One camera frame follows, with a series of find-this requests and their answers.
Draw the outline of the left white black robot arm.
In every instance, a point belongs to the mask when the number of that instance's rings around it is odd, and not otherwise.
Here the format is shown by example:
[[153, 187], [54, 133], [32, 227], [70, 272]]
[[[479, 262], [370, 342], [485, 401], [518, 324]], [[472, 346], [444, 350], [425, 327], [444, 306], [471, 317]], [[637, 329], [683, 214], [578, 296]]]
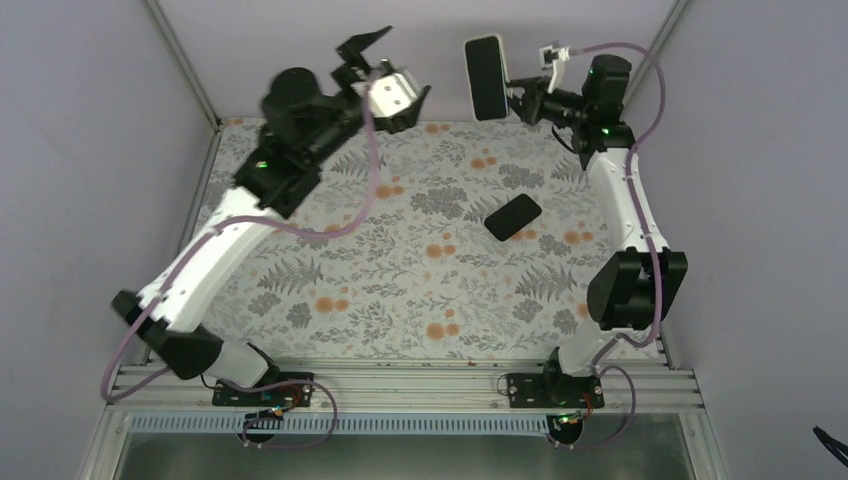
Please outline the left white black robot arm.
[[207, 309], [234, 270], [275, 231], [296, 234], [290, 217], [319, 185], [322, 165], [350, 139], [413, 127], [428, 95], [389, 60], [370, 64], [365, 50], [383, 30], [357, 34], [337, 48], [326, 94], [309, 69], [280, 72], [260, 108], [265, 122], [255, 149], [198, 234], [154, 281], [139, 292], [123, 290], [113, 310], [177, 377], [203, 375], [238, 388], [255, 405], [278, 391], [278, 367], [259, 348], [225, 340], [203, 324]]

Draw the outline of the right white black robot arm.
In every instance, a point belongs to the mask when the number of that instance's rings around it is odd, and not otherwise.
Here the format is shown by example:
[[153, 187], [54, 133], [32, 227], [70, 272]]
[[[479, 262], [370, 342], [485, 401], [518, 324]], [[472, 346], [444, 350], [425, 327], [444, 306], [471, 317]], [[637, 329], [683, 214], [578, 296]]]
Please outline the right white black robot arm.
[[611, 255], [587, 289], [589, 320], [555, 349], [554, 372], [541, 384], [544, 399], [565, 407], [580, 393], [577, 377], [593, 375], [618, 343], [642, 349], [655, 343], [688, 270], [686, 255], [662, 235], [642, 185], [639, 138], [622, 120], [632, 65], [600, 54], [592, 59], [578, 93], [560, 89], [567, 47], [545, 46], [540, 64], [548, 77], [509, 81], [522, 89], [510, 106], [528, 125], [542, 120], [571, 131], [571, 150], [599, 196], [611, 240]]

